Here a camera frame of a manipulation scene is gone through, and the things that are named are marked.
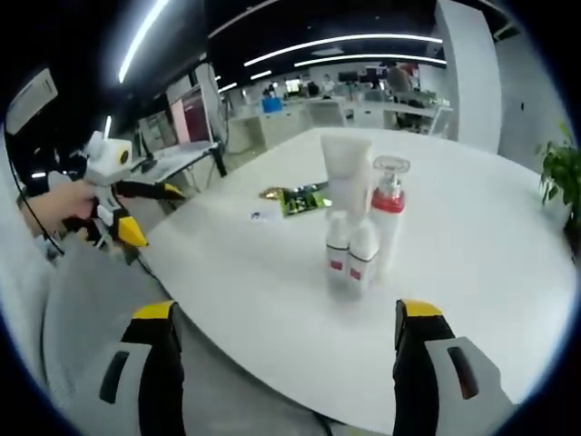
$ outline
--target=small white bottle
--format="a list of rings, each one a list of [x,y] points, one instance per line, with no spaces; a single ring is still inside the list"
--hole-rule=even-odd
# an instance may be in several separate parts
[[[373,280],[379,252],[379,237],[375,225],[364,219],[353,231],[349,241],[347,283],[357,292],[365,292]]]
[[[405,206],[406,194],[401,188],[398,174],[387,171],[373,192],[369,209],[369,218],[379,233],[379,275],[385,274],[389,267]]]
[[[327,232],[327,275],[334,284],[344,284],[347,274],[349,222],[347,213],[335,211],[330,215]]]

